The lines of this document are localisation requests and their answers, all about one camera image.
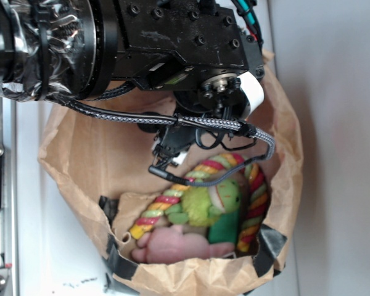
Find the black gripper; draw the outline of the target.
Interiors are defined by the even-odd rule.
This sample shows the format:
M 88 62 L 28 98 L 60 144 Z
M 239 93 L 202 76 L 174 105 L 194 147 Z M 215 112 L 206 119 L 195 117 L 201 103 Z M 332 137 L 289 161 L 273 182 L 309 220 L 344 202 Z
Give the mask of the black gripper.
M 263 37 L 255 1 L 116 1 L 113 80 L 173 91 L 194 113 L 232 107 L 247 118 L 264 100 Z

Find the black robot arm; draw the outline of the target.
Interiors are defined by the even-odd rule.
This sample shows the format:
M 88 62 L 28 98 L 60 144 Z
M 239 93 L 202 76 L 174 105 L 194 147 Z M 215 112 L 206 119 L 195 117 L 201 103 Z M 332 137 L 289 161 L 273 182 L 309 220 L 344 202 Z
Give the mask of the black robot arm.
M 246 118 L 265 97 L 256 30 L 215 1 L 0 1 L 0 93 L 101 99 L 124 81 L 172 91 L 194 113 Z

